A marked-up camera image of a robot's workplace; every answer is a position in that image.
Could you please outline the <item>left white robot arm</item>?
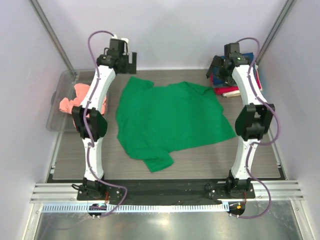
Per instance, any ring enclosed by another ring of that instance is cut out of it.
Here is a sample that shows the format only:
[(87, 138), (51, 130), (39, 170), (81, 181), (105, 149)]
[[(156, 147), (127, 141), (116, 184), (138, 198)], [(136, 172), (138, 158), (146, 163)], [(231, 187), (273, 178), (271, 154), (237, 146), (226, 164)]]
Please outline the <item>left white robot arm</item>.
[(89, 90), (71, 115), (85, 151), (85, 173), (79, 192), (103, 195), (106, 191), (102, 167), (102, 143), (108, 123), (103, 116), (104, 99), (117, 74), (137, 72), (137, 54), (130, 53), (127, 38), (112, 37), (109, 47), (95, 59), (95, 74)]

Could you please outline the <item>green t shirt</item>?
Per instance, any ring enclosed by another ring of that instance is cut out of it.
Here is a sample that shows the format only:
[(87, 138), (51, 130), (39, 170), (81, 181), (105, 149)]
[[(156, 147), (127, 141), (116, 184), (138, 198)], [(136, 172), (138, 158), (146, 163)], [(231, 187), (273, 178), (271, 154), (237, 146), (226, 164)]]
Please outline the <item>green t shirt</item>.
[(116, 122), (121, 146), (150, 172), (170, 167), (171, 152), (217, 144), (236, 136), (210, 87), (183, 81), (167, 86), (131, 77)]

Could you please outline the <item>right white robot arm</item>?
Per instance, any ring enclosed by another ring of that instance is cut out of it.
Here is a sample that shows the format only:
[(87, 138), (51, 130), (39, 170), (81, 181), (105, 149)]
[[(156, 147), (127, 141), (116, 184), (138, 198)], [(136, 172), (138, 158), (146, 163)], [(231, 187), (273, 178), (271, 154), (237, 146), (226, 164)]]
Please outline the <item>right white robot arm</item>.
[(206, 77), (214, 76), (225, 84), (237, 85), (243, 108), (235, 121), (238, 147), (234, 164), (223, 189), (229, 194), (242, 194), (250, 189), (251, 167), (257, 146), (268, 133), (275, 107), (261, 93), (255, 61), (240, 52), (237, 42), (224, 46), (224, 56), (214, 56)]

